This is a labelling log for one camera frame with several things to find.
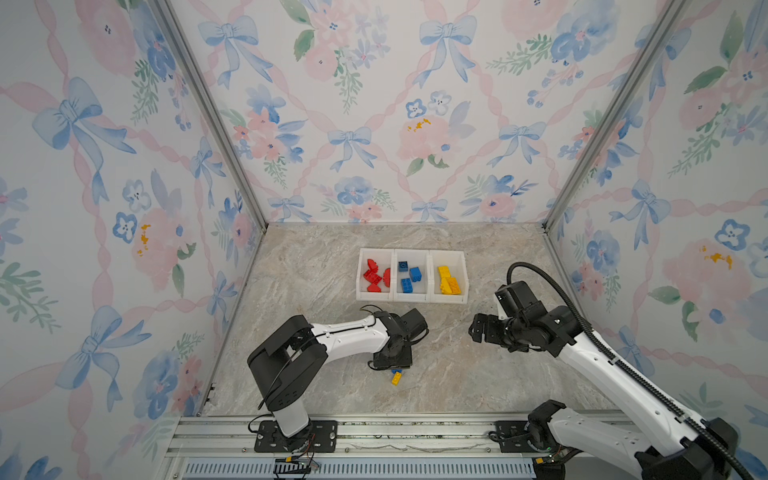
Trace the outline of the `yellow curved lego brick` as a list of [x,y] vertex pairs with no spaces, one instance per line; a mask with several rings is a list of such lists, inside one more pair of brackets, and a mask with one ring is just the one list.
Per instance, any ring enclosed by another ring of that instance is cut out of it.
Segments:
[[449,277],[448,278],[448,284],[450,286],[450,290],[451,290],[451,294],[452,295],[461,295],[462,294],[461,287],[460,287],[460,285],[459,285],[459,283],[458,283],[456,278]]

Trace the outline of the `white bin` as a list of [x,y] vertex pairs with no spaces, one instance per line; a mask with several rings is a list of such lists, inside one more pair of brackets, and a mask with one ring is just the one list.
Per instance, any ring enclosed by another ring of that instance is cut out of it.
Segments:
[[463,251],[429,250],[427,277],[429,303],[467,303],[469,279]]
[[394,299],[394,265],[392,249],[361,248],[356,274],[358,301],[391,301]]
[[397,302],[427,301],[427,251],[396,249],[394,251],[393,298]]

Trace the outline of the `yellow long lego brick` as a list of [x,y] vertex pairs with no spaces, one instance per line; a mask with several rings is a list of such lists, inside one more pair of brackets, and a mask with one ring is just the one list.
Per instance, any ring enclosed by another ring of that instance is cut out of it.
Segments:
[[453,289],[448,279],[445,279],[445,278],[441,279],[440,291],[443,295],[453,295]]

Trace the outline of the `long red lego brick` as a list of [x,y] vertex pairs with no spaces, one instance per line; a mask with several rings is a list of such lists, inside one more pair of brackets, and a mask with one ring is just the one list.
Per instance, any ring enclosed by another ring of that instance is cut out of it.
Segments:
[[381,277],[380,277],[380,276],[379,276],[377,273],[374,273],[374,272],[372,272],[372,271],[369,271],[369,270],[368,270],[368,271],[366,271],[366,272],[363,274],[363,278],[364,278],[365,280],[367,280],[369,283],[371,283],[371,284],[377,284],[377,285],[378,285],[378,284],[381,282],[381,280],[382,280],[382,278],[381,278]]

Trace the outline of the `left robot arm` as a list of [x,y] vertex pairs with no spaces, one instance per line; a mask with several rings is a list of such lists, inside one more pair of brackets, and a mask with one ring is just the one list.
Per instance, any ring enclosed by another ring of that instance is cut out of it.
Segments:
[[398,315],[374,305],[364,306],[363,312],[359,320],[337,324],[311,324],[294,315],[248,356],[262,395],[259,407],[269,412],[283,436],[293,438],[309,428],[302,397],[324,365],[366,355],[373,371],[412,366],[413,347],[429,333],[425,317],[417,309]]

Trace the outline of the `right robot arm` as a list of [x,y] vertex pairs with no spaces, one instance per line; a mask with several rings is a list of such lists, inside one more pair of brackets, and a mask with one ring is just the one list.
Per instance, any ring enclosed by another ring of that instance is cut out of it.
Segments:
[[549,310],[524,281],[500,288],[495,296],[503,314],[476,314],[468,329],[474,342],[560,359],[637,428],[590,420],[548,400],[528,415],[523,436],[533,448],[586,452],[639,479],[747,478],[736,457],[733,427],[720,418],[706,420],[664,393],[605,344],[571,303]]

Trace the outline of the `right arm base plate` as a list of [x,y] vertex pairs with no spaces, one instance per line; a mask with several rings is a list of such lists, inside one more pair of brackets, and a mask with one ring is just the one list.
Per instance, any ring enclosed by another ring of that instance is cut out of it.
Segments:
[[497,443],[502,453],[535,453],[555,458],[571,453],[578,455],[581,450],[547,441],[535,441],[532,427],[527,420],[495,421],[487,437]]

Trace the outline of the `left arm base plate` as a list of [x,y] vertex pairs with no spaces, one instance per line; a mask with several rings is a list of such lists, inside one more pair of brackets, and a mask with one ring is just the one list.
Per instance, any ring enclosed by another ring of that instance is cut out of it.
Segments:
[[310,420],[296,435],[283,434],[274,420],[259,423],[256,430],[256,453],[334,453],[338,440],[338,422],[334,420]]

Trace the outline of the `aluminium rail frame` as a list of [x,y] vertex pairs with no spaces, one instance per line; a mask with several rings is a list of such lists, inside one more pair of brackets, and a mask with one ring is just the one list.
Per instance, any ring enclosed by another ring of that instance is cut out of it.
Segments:
[[[635,431],[618,410],[578,412]],[[555,458],[502,453],[487,437],[495,421],[523,413],[315,415],[334,420],[334,453],[256,453],[256,430],[268,417],[204,417],[179,422],[158,479],[634,479],[586,452]]]

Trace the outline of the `left aluminium corner post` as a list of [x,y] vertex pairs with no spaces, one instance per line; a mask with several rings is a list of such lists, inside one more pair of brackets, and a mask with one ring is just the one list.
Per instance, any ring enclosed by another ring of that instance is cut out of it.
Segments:
[[179,62],[182,73],[187,78],[191,93],[199,106],[206,125],[220,148],[226,165],[234,176],[234,182],[244,197],[245,205],[254,215],[259,231],[264,234],[267,222],[257,203],[255,192],[248,180],[247,172],[241,164],[216,108],[213,96],[208,88],[203,72],[195,58],[188,40],[179,23],[172,3],[166,0],[149,0],[148,5],[169,42],[170,49]]

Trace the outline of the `aluminium corner post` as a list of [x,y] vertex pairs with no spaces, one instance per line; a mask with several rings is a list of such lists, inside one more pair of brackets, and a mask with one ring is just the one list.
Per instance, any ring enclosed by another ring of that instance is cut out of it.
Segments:
[[576,162],[563,189],[557,195],[553,207],[542,222],[541,226],[545,234],[554,232],[564,219],[569,202],[576,194],[583,179],[587,176],[598,154],[607,143],[613,129],[629,108],[639,85],[652,70],[653,65],[674,33],[681,16],[689,4],[690,2],[685,0],[672,0],[666,1],[662,5],[661,13],[646,36],[646,43],[639,49],[639,53],[630,64],[626,72],[626,78],[608,104],[594,137],[587,143],[585,153]]
[[216,108],[213,96],[208,88],[203,72],[195,58],[188,40],[179,23],[172,3],[166,0],[149,0],[148,5],[169,42],[170,49],[179,62],[182,73],[187,78],[191,93],[199,106],[206,125],[220,148],[226,165],[234,176],[234,182],[244,197],[245,205],[254,215],[259,231],[264,234],[267,222],[257,203],[255,192],[248,180],[247,172],[241,164]]

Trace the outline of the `right aluminium corner post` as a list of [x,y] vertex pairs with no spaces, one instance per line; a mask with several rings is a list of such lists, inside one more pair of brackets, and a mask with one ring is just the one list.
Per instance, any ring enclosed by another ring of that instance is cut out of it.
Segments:
[[613,129],[629,108],[639,85],[652,70],[653,65],[674,33],[681,16],[689,4],[690,2],[685,0],[672,0],[666,1],[662,5],[661,13],[646,36],[646,43],[639,49],[639,53],[630,64],[626,72],[626,78],[608,104],[594,137],[587,143],[585,153],[576,162],[563,189],[557,195],[553,207],[542,222],[541,226],[545,234],[554,232],[564,219],[569,202],[576,194],[583,179],[587,176],[598,154],[607,143]]

